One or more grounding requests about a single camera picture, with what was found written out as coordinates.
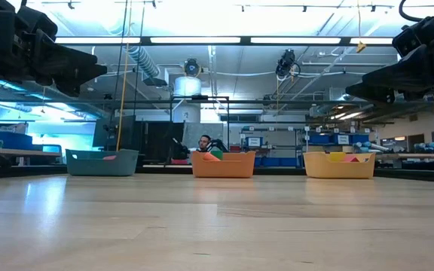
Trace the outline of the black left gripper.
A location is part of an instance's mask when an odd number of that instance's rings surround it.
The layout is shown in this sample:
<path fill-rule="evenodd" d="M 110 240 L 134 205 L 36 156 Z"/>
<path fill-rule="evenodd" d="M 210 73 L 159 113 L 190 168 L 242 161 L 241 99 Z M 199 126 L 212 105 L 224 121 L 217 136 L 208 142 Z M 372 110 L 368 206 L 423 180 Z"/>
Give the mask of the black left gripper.
<path fill-rule="evenodd" d="M 81 85 L 107 73 L 96 56 L 56 44 L 42 30 L 26 32 L 17 12 L 0 9 L 0 80 L 55 84 L 71 97 Z"/>

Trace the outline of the yellow hanging tag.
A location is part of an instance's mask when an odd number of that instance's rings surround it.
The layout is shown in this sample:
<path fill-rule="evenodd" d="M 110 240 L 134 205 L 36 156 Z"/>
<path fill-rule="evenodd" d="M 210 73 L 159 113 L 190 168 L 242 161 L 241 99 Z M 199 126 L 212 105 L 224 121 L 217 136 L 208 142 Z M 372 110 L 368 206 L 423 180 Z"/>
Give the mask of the yellow hanging tag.
<path fill-rule="evenodd" d="M 360 0 L 356 0 L 356 8 L 358 14 L 358 38 L 357 38 L 356 52 L 361 53 L 366 48 L 366 44 L 362 40 L 362 14 L 361 14 Z"/>

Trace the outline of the ceiling light panel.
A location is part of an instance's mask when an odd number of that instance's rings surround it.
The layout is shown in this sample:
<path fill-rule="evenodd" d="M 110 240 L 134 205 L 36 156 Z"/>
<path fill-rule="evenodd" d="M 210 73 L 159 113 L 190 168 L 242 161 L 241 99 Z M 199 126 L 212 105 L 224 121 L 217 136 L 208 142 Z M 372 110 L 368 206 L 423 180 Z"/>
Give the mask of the ceiling light panel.
<path fill-rule="evenodd" d="M 266 38 L 266 37 L 253 37 L 250 39 L 253 44 L 339 44 L 341 38 L 316 38 L 316 37 L 303 37 L 303 38 Z"/>
<path fill-rule="evenodd" d="M 141 38 L 122 37 L 57 37 L 55 42 L 64 45 L 113 45 L 113 44 L 139 44 Z"/>
<path fill-rule="evenodd" d="M 351 44 L 367 44 L 370 46 L 378 46 L 378 45 L 391 45 L 393 39 L 392 38 L 379 38 L 379 37 L 360 37 L 360 38 L 351 38 Z"/>
<path fill-rule="evenodd" d="M 151 37 L 154 44 L 238 44 L 240 37 Z"/>

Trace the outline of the black monitor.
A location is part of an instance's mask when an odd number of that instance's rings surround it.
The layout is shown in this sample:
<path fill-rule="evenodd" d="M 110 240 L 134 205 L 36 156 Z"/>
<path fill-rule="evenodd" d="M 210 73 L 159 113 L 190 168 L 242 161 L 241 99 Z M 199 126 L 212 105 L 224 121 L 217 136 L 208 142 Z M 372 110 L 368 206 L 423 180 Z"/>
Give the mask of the black monitor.
<path fill-rule="evenodd" d="M 98 119 L 93 133 L 93 146 L 115 149 L 120 139 L 119 148 L 131 149 L 134 124 L 135 120 L 132 116 Z"/>

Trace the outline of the long wooden table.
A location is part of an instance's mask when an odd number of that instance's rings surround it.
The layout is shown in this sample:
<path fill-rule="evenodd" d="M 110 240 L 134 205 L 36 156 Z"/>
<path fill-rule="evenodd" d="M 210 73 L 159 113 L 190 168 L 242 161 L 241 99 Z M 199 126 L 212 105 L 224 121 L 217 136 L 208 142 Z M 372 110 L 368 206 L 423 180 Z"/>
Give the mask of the long wooden table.
<path fill-rule="evenodd" d="M 376 154 L 377 160 L 434 159 L 434 154 Z"/>

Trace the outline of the wooden side table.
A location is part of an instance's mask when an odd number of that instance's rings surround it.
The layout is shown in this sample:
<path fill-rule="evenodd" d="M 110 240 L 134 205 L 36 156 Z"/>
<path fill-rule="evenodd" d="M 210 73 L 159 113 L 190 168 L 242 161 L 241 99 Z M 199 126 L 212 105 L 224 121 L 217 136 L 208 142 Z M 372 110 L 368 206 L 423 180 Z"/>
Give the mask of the wooden side table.
<path fill-rule="evenodd" d="M 0 148 L 0 156 L 7 159 L 16 157 L 18 161 L 18 166 L 29 165 L 31 157 L 54 157 L 57 161 L 59 162 L 62 161 L 61 152 L 45 152 L 45 151 Z"/>

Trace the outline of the teal plastic bin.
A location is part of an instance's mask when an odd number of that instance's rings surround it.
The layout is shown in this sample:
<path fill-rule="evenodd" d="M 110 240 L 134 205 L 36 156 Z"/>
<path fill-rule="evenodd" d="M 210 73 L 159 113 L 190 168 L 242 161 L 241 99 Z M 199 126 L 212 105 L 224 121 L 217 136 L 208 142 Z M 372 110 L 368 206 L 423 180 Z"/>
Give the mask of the teal plastic bin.
<path fill-rule="evenodd" d="M 116 155 L 115 160 L 103 157 Z M 66 149 L 67 171 L 74 176 L 130 176 L 136 171 L 139 152 L 119 151 L 76 151 Z"/>

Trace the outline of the yellow plastic bin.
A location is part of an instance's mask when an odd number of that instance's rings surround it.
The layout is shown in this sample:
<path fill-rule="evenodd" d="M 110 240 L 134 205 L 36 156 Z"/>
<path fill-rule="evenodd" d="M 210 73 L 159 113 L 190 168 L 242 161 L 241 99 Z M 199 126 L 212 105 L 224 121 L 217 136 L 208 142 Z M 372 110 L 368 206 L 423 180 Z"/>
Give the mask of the yellow plastic bin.
<path fill-rule="evenodd" d="M 374 176 L 375 154 L 353 154 L 359 163 L 331 162 L 325 152 L 304 153 L 304 168 L 311 178 L 355 178 L 369 179 Z"/>

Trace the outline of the black ceiling spotlight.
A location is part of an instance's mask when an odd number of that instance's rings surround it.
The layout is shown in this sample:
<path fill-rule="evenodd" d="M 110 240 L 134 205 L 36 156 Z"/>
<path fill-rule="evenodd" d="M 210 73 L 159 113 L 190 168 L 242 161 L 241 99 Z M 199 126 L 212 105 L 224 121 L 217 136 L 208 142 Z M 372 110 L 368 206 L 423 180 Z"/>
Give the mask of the black ceiling spotlight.
<path fill-rule="evenodd" d="M 296 62 L 293 49 L 287 49 L 277 62 L 275 73 L 279 77 L 296 76 L 301 73 L 301 67 Z"/>
<path fill-rule="evenodd" d="M 185 76 L 195 78 L 195 77 L 199 76 L 201 71 L 202 71 L 202 68 L 196 59 L 189 58 L 185 61 L 185 64 L 184 64 Z"/>

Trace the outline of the dark cabinet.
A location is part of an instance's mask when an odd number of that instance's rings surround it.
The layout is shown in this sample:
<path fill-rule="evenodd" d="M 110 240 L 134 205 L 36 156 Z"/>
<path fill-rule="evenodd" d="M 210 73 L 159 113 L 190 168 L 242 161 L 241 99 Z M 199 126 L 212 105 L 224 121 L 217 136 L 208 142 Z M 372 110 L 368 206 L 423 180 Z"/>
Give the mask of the dark cabinet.
<path fill-rule="evenodd" d="M 147 122 L 142 140 L 142 154 L 145 163 L 165 163 L 175 142 L 181 141 L 184 123 Z"/>

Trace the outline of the white cylindrical tank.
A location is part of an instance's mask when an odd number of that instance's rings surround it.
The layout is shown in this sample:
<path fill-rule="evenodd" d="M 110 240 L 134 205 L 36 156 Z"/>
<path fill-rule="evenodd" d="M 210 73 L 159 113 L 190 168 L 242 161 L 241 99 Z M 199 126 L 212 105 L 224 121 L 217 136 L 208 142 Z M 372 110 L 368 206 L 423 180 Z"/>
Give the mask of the white cylindrical tank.
<path fill-rule="evenodd" d="M 194 77 L 178 77 L 175 79 L 174 96 L 193 96 L 201 94 L 201 80 Z"/>

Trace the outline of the row of low blue bins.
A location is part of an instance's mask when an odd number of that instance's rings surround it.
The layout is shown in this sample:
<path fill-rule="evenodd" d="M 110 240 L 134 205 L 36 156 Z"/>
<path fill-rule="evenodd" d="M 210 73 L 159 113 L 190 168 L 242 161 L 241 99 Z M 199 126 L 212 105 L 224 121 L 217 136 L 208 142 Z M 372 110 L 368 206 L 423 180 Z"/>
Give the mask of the row of low blue bins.
<path fill-rule="evenodd" d="M 295 167 L 303 166 L 300 157 L 256 157 L 255 167 Z"/>

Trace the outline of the orange plastic bin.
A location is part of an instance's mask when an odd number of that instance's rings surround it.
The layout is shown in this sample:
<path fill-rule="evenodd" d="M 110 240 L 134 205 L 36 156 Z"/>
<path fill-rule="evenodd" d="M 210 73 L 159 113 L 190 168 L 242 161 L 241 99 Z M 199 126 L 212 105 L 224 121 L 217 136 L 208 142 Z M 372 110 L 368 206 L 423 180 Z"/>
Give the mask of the orange plastic bin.
<path fill-rule="evenodd" d="M 191 155 L 195 178 L 251 178 L 255 165 L 255 152 L 224 153 L 223 160 L 205 161 L 206 152 L 194 151 Z"/>

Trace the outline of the corrugated silver duct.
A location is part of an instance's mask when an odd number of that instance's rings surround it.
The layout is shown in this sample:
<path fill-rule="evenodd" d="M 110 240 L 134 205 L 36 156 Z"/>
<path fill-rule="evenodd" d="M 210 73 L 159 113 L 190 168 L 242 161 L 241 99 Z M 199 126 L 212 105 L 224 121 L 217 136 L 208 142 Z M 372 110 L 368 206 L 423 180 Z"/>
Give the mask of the corrugated silver duct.
<path fill-rule="evenodd" d="M 131 46 L 126 50 L 126 53 L 145 75 L 156 78 L 160 74 L 159 68 L 144 47 Z"/>

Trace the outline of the black aluminium table frame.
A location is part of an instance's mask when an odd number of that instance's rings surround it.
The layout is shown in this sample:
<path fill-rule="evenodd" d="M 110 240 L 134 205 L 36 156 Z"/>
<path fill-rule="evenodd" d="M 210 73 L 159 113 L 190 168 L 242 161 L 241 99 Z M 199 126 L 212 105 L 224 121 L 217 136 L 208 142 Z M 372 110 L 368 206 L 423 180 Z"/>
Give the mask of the black aluminium table frame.
<path fill-rule="evenodd" d="M 96 169 L 90 169 L 89 172 L 77 172 L 70 170 L 68 166 L 10 166 L 10 161 L 0 154 L 0 162 L 3 162 L 3 166 L 0 166 L 0 178 L 7 177 L 23 177 L 30 175 L 54 175 L 68 173 L 74 176 L 102 176 L 102 177 L 124 177 L 130 175 L 116 175 L 115 172 L 111 172 L 110 169 L 102 169 L 97 172 Z M 191 168 L 185 167 L 156 167 L 145 168 L 136 167 L 136 173 L 144 174 L 192 174 Z M 306 175 L 304 169 L 278 169 L 278 168 L 260 168 L 254 169 L 253 175 Z M 375 169 L 374 177 L 385 178 L 401 178 L 411 179 L 418 181 L 433 181 L 434 182 L 434 170 L 411 170 L 411 169 Z"/>

